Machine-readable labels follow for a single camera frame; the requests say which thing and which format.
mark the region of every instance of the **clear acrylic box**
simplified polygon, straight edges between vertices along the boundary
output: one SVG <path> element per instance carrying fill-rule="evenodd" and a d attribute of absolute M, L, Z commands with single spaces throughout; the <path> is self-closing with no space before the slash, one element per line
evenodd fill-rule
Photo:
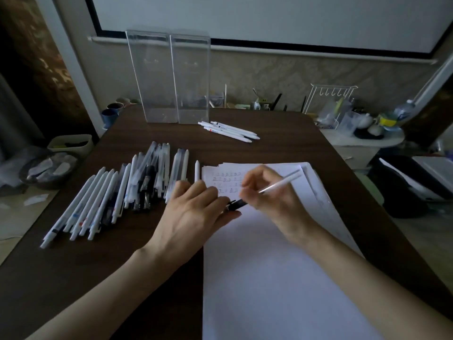
<path fill-rule="evenodd" d="M 206 34 L 171 34 L 178 121 L 209 121 L 211 39 Z"/>
<path fill-rule="evenodd" d="M 170 35 L 127 30 L 126 37 L 146 121 L 177 123 Z"/>

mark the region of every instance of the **wooden table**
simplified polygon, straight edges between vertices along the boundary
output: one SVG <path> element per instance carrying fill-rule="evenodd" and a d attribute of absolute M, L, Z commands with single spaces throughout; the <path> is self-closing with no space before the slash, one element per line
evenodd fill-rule
<path fill-rule="evenodd" d="M 219 110 L 211 119 L 258 133 L 243 143 L 209 133 L 199 125 L 146 123 L 139 106 L 125 109 L 102 137 L 14 251 L 0 266 L 0 339 L 22 339 L 114 272 L 151 237 L 162 214 L 127 210 L 94 241 L 69 241 L 60 234 L 46 250 L 42 238 L 85 180 L 102 166 L 119 169 L 150 143 L 168 142 L 190 150 L 188 177 L 195 160 L 281 163 L 308 161 L 318 172 L 335 207 L 365 257 L 377 268 L 453 319 L 453 297 L 386 212 L 305 115 L 292 112 Z M 181 267 L 124 322 L 114 339 L 200 339 L 202 251 Z"/>

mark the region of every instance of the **white screen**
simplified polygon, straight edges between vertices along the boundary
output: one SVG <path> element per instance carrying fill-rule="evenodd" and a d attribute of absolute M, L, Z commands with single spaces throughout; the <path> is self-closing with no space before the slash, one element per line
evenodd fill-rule
<path fill-rule="evenodd" d="M 137 25 L 211 38 L 429 53 L 453 0 L 93 0 L 103 30 Z"/>

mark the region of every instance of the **pile of pens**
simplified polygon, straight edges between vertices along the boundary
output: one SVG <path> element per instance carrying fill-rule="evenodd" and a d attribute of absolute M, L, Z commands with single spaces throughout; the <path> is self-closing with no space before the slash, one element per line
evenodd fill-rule
<path fill-rule="evenodd" d="M 62 230 L 71 232 L 70 240 L 89 232 L 93 240 L 102 227 L 115 224 L 124 208 L 134 211 L 150 210 L 159 199 L 168 202 L 177 180 L 185 180 L 189 151 L 178 149 L 170 174 L 170 145 L 152 142 L 144 155 L 134 155 L 132 162 L 123 164 L 120 171 L 102 167 L 88 178 L 66 211 L 43 239 L 41 248 Z"/>
<path fill-rule="evenodd" d="M 217 121 L 212 121 L 211 123 L 201 121 L 198 122 L 198 124 L 201 125 L 205 130 L 214 132 L 219 135 L 235 138 L 236 140 L 241 140 L 242 142 L 252 143 L 252 140 L 260 139 L 255 132 L 239 129 L 234 126 L 219 123 Z"/>

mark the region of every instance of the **hand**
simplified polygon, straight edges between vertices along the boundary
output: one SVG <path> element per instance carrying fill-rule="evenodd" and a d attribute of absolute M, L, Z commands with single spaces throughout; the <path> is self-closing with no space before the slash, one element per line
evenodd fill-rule
<path fill-rule="evenodd" d="M 301 241 L 307 239 L 311 228 L 318 225 L 303 207 L 292 185 L 289 183 L 269 193 L 258 193 L 281 179 L 271 168 L 258 166 L 245 175 L 239 196 L 255 209 L 265 213 L 288 241 L 300 245 Z"/>
<path fill-rule="evenodd" d="M 239 211 L 223 213 L 228 197 L 218 197 L 215 187 L 203 181 L 190 185 L 177 181 L 170 201 L 145 249 L 177 269 L 205 244 L 219 228 L 241 216 Z"/>

